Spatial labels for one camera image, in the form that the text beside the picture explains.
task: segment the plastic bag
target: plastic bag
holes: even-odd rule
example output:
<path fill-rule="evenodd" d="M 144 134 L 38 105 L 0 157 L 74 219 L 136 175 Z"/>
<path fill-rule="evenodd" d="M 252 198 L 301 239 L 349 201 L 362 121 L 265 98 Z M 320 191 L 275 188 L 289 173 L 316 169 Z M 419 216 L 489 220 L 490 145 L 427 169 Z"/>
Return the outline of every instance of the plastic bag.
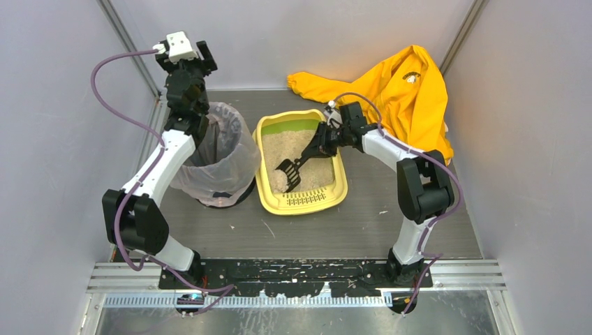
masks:
<path fill-rule="evenodd" d="M 179 168 L 170 186 L 207 206 L 233 206 L 252 191 L 249 186 L 261 164 L 261 153 L 243 117 L 232 106 L 210 103 L 207 118 L 202 143 Z"/>

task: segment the yellow jacket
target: yellow jacket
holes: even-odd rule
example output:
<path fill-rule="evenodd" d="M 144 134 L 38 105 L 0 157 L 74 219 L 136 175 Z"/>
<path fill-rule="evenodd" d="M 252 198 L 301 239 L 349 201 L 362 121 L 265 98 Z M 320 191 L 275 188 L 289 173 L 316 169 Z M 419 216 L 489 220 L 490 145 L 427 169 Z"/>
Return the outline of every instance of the yellow jacket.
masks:
<path fill-rule="evenodd" d="M 437 149 L 447 162 L 454 155 L 445 137 L 444 79 L 423 47 L 411 45 L 351 83 L 298 72 L 288 76 L 288 87 L 302 98 L 321 103 L 343 92 L 362 94 L 376 104 L 385 129 L 393 136 L 425 151 Z M 358 97 L 344 96 L 340 103 L 354 101 L 360 101 L 370 122 L 378 121 L 372 107 Z"/>

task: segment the gray floor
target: gray floor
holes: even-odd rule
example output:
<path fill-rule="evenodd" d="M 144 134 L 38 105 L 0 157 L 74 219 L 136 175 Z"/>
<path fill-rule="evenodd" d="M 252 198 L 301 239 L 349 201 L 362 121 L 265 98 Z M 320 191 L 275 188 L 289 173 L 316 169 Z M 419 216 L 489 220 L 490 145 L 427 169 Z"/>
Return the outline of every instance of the gray floor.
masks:
<path fill-rule="evenodd" d="M 237 108 L 251 131 L 265 115 L 322 108 L 290 91 L 213 91 L 209 99 Z M 403 218 L 396 175 L 354 149 L 342 149 L 341 154 L 348 196 L 339 206 L 319 213 L 272 215 L 261 206 L 256 190 L 231 209 L 208 209 L 171 188 L 161 211 L 170 234 L 206 258 L 385 258 Z M 445 258 L 481 257 L 464 208 L 436 225 L 426 251 L 444 253 Z"/>

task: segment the metal floor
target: metal floor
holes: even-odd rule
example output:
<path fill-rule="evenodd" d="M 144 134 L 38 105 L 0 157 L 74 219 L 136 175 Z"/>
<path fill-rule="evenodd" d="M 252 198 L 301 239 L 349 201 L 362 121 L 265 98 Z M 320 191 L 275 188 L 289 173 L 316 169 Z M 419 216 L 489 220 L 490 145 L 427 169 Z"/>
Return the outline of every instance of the metal floor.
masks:
<path fill-rule="evenodd" d="M 322 108 L 290 91 L 212 91 L 208 95 L 210 101 L 237 108 L 251 132 L 265 115 Z M 170 234 L 204 258 L 386 258 L 403 219 L 396 175 L 355 149 L 342 149 L 341 155 L 348 196 L 339 206 L 319 213 L 272 215 L 263 209 L 256 189 L 236 207 L 209 209 L 169 188 L 161 211 Z M 481 257 L 464 208 L 436 225 L 426 251 L 444 253 L 445 258 Z"/>
<path fill-rule="evenodd" d="M 108 308 L 96 334 L 499 334 L 486 292 L 421 297 L 405 319 L 387 307 L 214 309 L 193 319 L 173 309 Z"/>

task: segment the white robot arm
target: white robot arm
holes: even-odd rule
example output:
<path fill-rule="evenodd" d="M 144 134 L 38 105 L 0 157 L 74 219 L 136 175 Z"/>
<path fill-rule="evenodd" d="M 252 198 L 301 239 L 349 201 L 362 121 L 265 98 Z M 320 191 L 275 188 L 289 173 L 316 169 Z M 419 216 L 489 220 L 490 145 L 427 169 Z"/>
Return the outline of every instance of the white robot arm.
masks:
<path fill-rule="evenodd" d="M 168 73 L 166 97 L 170 115 L 162 133 L 164 148 L 159 145 L 121 190 L 105 193 L 103 213 L 111 243 L 121 237 L 126 249 L 151 255 L 198 283 L 203 275 L 200 254 L 169 235 L 159 206 L 175 173 L 203 140 L 209 123 L 204 77 L 217 66 L 205 41 L 197 42 L 195 49 L 183 31 L 166 37 L 153 47 L 156 61 Z M 116 232 L 116 213 L 126 196 L 129 198 Z"/>
<path fill-rule="evenodd" d="M 421 270 L 430 222 L 454 203 L 450 178 L 432 162 L 405 150 L 407 144 L 380 132 L 377 124 L 368 124 L 359 103 L 343 105 L 338 112 L 334 107 L 332 103 L 327 106 L 328 123 L 319 123 L 299 161 L 334 156 L 337 147 L 349 146 L 378 158 L 397 173 L 397 195 L 404 218 L 399 238 L 389 250 L 387 270 L 394 281 L 405 281 Z M 439 151 L 415 151 L 444 164 Z"/>

